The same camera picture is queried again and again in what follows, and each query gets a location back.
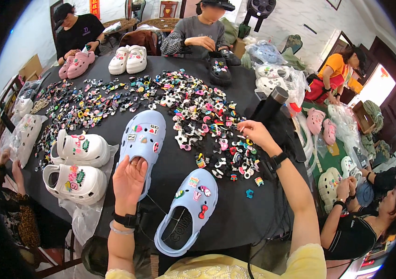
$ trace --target wristwatch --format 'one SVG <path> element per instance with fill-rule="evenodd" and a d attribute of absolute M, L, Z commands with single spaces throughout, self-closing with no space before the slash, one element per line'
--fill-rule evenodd
<path fill-rule="evenodd" d="M 335 201 L 335 203 L 333 204 L 333 207 L 334 207 L 335 205 L 337 205 L 337 204 L 342 205 L 342 210 L 345 210 L 345 209 L 346 209 L 346 204 L 345 204 L 345 201 L 344 201 L 343 199 L 338 199 L 337 201 Z"/>
<path fill-rule="evenodd" d="M 271 170 L 277 171 L 281 167 L 281 162 L 283 162 L 287 157 L 286 153 L 282 152 L 278 156 L 269 158 L 269 166 Z"/>
<path fill-rule="evenodd" d="M 139 225 L 140 214 L 131 215 L 127 214 L 125 216 L 117 215 L 115 211 L 113 211 L 114 220 L 122 224 L 125 228 L 134 229 L 137 225 Z"/>

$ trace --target red decoration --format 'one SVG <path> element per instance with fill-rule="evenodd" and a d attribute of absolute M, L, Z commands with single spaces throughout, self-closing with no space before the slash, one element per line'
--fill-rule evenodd
<path fill-rule="evenodd" d="M 89 0 L 89 11 L 100 19 L 100 0 Z"/>

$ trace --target black shirt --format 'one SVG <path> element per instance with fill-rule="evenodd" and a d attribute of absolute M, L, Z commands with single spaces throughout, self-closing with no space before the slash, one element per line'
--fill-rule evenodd
<path fill-rule="evenodd" d="M 105 27 L 93 14 L 87 13 L 79 16 L 77 21 L 69 30 L 61 29 L 57 34 L 57 59 L 63 57 L 70 50 L 82 50 L 89 42 L 94 42 L 102 34 Z M 99 47 L 94 51 L 99 55 Z"/>
<path fill-rule="evenodd" d="M 370 207 L 361 207 L 358 212 L 340 217 L 333 242 L 323 249 L 326 260 L 356 259 L 368 253 L 377 241 L 376 233 L 364 218 L 378 216 Z M 326 219 L 320 224 L 322 231 Z"/>

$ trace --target plaid sleeve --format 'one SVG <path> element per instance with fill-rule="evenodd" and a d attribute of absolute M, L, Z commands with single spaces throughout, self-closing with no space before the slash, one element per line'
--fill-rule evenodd
<path fill-rule="evenodd" d="M 184 38 L 179 32 L 172 32 L 164 39 L 161 45 L 162 55 L 172 55 L 181 51 L 181 41 Z"/>

